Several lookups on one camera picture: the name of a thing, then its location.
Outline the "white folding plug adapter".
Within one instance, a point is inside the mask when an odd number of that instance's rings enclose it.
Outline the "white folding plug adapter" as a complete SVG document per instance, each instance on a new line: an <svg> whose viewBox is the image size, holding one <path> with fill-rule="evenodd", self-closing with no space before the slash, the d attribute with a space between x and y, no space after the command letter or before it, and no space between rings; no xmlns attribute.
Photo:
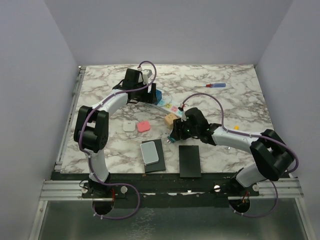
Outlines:
<svg viewBox="0 0 320 240"><path fill-rule="evenodd" d="M134 121L124 121L122 128L124 132L134 132L136 130L136 123Z"/></svg>

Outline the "blue cube socket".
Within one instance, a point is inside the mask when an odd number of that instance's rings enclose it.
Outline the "blue cube socket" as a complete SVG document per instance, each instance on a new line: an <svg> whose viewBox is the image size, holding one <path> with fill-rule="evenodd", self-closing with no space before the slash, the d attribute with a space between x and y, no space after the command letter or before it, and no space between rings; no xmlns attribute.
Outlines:
<svg viewBox="0 0 320 240"><path fill-rule="evenodd" d="M157 105L162 100L162 91L157 89L155 91L155 97L156 97L156 101L153 101L152 103L154 105Z"/></svg>

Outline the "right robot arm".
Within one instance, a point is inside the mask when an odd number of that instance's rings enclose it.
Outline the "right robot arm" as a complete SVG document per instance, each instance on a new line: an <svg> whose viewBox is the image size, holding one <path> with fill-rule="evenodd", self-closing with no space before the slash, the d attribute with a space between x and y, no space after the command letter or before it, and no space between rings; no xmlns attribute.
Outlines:
<svg viewBox="0 0 320 240"><path fill-rule="evenodd" d="M173 129L168 141L176 142L194 138L212 146L225 146L252 155L254 163L236 172L229 189L240 196L254 183L264 180L277 181L295 160L285 143L271 129L250 134L231 131L221 124L209 123L196 107L187 110L183 118L173 121Z"/></svg>

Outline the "pink plug adapter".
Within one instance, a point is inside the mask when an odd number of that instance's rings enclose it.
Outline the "pink plug adapter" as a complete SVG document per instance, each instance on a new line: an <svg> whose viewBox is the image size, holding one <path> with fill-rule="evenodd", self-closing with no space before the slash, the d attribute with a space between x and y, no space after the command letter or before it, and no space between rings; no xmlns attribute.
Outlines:
<svg viewBox="0 0 320 240"><path fill-rule="evenodd" d="M148 132L151 129L149 121L138 122L136 126L139 133Z"/></svg>

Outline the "white power strip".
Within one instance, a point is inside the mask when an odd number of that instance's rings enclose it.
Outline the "white power strip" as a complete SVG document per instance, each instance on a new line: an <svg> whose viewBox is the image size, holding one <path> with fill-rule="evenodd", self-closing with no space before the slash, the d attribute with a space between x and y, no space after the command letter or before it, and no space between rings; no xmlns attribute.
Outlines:
<svg viewBox="0 0 320 240"><path fill-rule="evenodd" d="M152 104L152 106L168 114L174 114L178 118L182 117L182 111L179 110L180 103L175 100L162 98L157 104Z"/></svg>

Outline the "teal USB charger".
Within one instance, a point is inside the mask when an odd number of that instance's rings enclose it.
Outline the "teal USB charger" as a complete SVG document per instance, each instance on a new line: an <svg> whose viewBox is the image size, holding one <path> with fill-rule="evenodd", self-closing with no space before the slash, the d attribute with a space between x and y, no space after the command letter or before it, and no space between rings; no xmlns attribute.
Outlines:
<svg viewBox="0 0 320 240"><path fill-rule="evenodd" d="M166 141L166 142L169 143L169 144L171 144L171 143L175 143L176 140L169 135L169 136L167 137L167 141Z"/></svg>

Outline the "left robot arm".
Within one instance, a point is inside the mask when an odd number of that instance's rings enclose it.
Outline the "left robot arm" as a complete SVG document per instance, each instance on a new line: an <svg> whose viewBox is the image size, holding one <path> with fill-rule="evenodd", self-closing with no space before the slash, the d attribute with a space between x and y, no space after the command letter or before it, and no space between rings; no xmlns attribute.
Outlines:
<svg viewBox="0 0 320 240"><path fill-rule="evenodd" d="M106 180L109 171L105 163L104 148L109 137L109 118L117 110L130 103L155 104L156 73L150 69L128 68L125 77L112 88L110 94L93 106L81 106L78 110L73 139L88 159L89 178L94 181L93 191L106 197L111 186Z"/></svg>

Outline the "beige cube socket adapter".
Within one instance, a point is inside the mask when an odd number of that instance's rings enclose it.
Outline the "beige cube socket adapter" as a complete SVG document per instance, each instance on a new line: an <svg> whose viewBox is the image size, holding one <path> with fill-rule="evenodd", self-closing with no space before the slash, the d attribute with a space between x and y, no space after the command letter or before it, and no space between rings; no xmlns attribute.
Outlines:
<svg viewBox="0 0 320 240"><path fill-rule="evenodd" d="M164 124L165 126L169 129L172 130L173 129L173 125L174 125L174 120L177 119L177 116L173 113L170 113L168 115L166 115L164 117Z"/></svg>

